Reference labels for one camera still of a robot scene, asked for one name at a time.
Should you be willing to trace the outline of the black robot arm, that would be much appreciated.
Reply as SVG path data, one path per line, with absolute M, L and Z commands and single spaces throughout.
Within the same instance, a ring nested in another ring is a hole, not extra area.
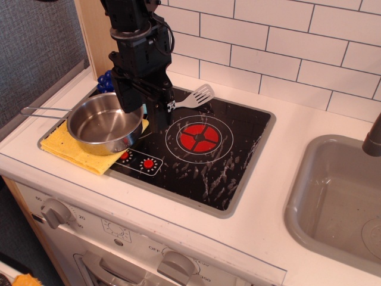
M 156 15 L 160 1 L 102 1 L 111 22 L 110 35 L 117 51 L 111 80 L 125 113 L 145 106 L 151 132 L 164 131 L 174 107 L 173 85 L 166 69 L 171 64 L 174 36 Z

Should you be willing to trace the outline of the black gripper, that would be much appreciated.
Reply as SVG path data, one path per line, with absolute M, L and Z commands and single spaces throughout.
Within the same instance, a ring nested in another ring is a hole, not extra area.
M 173 86 L 166 74 L 171 64 L 174 37 L 165 20 L 150 13 L 140 27 L 122 24 L 110 28 L 118 51 L 109 55 L 114 64 L 113 85 L 120 106 L 131 113 L 143 105 L 143 90 L 152 91 L 146 99 L 149 127 L 160 133 L 171 122 L 175 108 Z

